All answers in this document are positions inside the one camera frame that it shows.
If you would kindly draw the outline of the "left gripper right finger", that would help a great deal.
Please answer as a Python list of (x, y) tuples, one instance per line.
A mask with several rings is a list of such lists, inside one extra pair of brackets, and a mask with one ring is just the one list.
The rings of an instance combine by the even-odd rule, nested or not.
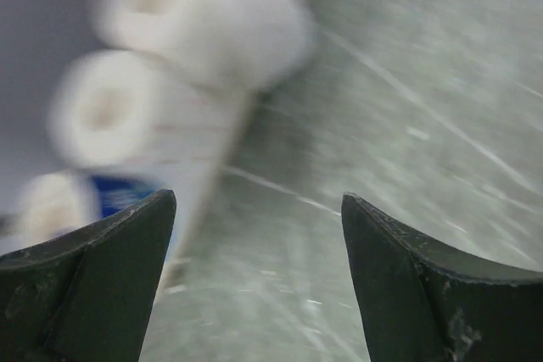
[(453, 248), (346, 193), (344, 240), (373, 362), (538, 362), (542, 275)]

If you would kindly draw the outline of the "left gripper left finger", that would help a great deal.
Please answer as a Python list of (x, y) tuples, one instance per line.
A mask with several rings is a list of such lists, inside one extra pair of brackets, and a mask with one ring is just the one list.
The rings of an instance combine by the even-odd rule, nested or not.
[(140, 357), (176, 213), (171, 190), (1, 258), (3, 361)]

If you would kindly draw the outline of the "blue Tempo roll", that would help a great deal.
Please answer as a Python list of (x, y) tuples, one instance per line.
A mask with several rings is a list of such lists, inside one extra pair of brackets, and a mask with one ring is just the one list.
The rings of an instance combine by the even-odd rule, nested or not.
[(23, 189), (10, 229), (27, 247), (110, 217), (161, 189), (175, 191), (165, 174), (115, 167), (61, 170), (33, 178)]

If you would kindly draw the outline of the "plain white toilet roll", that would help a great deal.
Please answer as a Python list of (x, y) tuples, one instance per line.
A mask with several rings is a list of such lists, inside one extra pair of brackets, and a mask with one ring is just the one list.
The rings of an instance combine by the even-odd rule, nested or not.
[(90, 0), (97, 36), (160, 56), (194, 85), (255, 91), (310, 58), (315, 27), (304, 0)]

